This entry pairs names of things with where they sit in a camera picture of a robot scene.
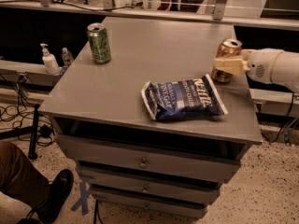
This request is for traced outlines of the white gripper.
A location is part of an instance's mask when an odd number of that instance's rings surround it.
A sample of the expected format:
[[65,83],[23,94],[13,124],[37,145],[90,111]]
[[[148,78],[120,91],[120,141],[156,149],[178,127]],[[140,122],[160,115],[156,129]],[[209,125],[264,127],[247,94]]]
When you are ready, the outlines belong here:
[[274,80],[274,67],[283,49],[242,49],[241,56],[215,58],[213,66],[217,70],[240,76],[247,72],[250,79],[264,84],[278,84]]

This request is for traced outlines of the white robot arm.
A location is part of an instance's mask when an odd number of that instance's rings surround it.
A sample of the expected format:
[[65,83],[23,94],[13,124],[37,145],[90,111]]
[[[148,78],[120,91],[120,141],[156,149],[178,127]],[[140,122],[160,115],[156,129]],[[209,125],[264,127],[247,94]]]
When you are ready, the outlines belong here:
[[243,49],[237,56],[220,57],[214,67],[232,75],[246,73],[254,81],[277,84],[299,92],[299,53],[283,49]]

